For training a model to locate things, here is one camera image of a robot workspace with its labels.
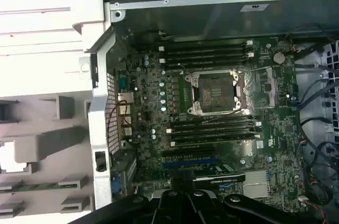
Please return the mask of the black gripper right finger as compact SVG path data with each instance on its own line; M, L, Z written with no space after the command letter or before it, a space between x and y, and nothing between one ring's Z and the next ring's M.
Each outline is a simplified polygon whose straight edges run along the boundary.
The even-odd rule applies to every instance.
M241 194L219 199L193 181L193 172L181 170L182 223L299 223L300 217Z

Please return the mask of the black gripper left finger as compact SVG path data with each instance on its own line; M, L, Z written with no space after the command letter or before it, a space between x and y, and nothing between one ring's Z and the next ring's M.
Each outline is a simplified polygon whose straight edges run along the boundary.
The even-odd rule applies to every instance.
M72 223L181 223L187 195L194 191L193 173L173 170L169 189L154 191L151 199L127 196L99 208Z

